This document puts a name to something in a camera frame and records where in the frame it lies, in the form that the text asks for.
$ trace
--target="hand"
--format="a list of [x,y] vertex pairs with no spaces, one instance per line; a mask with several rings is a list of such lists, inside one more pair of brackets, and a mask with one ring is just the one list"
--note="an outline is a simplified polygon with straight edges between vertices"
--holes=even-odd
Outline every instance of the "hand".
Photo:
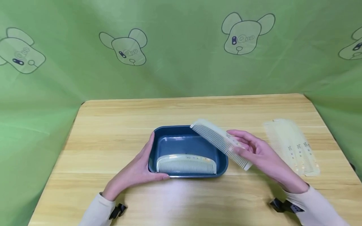
[[235,136],[234,138],[244,147],[235,148],[234,151],[277,181],[285,191],[290,193],[308,191],[308,184],[278,156],[266,141],[246,131],[232,129],[227,132]]
[[109,201],[114,201],[117,196],[126,188],[143,184],[151,181],[160,181],[169,179],[169,175],[164,173],[151,173],[148,170],[148,158],[152,149],[155,133],[152,133],[146,145],[140,153],[128,163],[117,175],[111,179],[102,196]]

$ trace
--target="green backdrop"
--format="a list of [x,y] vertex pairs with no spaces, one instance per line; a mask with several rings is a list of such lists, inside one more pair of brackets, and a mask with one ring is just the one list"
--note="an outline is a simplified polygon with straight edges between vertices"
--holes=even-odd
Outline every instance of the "green backdrop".
[[28,223],[90,99],[304,93],[361,178],[361,7],[0,0],[0,225]]

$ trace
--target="black strap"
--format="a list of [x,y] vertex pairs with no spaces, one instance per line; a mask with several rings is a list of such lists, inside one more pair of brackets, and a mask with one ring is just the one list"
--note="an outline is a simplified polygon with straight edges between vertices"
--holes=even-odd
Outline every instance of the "black strap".
[[125,205],[123,205],[121,203],[118,204],[118,206],[116,206],[114,208],[113,212],[109,216],[109,220],[110,219],[116,219],[117,217],[122,216],[126,209],[127,209],[127,207]]
[[280,201],[279,199],[275,198],[270,205],[273,207],[275,211],[278,213],[284,213],[285,211],[290,213],[299,213],[304,212],[302,208],[299,206],[294,205],[293,203],[285,200],[285,202]]

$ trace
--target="wrist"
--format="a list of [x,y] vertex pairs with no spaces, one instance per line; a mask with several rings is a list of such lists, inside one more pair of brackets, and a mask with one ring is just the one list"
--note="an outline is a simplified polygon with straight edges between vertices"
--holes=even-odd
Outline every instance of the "wrist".
[[111,180],[108,182],[101,195],[108,201],[113,202],[116,200],[118,195],[126,188],[127,186],[123,184],[117,184],[113,180]]
[[302,194],[309,190],[309,185],[294,172],[279,181],[279,184],[284,191],[292,194]]

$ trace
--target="comb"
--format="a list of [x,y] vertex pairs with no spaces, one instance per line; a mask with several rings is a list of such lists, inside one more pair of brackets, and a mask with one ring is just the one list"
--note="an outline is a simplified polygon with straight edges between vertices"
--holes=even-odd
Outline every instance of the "comb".
[[163,155],[157,159],[156,170],[167,174],[216,174],[216,162],[192,154]]
[[284,121],[289,124],[293,130],[296,148],[299,153],[302,153],[304,175],[306,176],[318,176],[320,174],[320,168],[317,164],[317,160],[313,154],[311,146],[304,136],[303,132],[297,126],[295,122],[288,119],[274,119],[274,121]]
[[317,176],[319,165],[309,142],[297,124],[288,119],[265,122],[264,128],[270,146],[298,175]]
[[285,136],[283,133],[283,129],[273,121],[265,122],[264,128],[266,131],[266,135],[269,138],[270,146],[295,173],[301,176],[303,172],[299,171],[298,162],[293,150],[293,145],[289,139],[283,139],[283,137]]
[[190,128],[219,149],[245,171],[252,166],[251,162],[245,160],[234,152],[234,147],[243,148],[241,144],[233,138],[232,135],[223,131],[211,122],[205,119],[198,119],[190,126]]

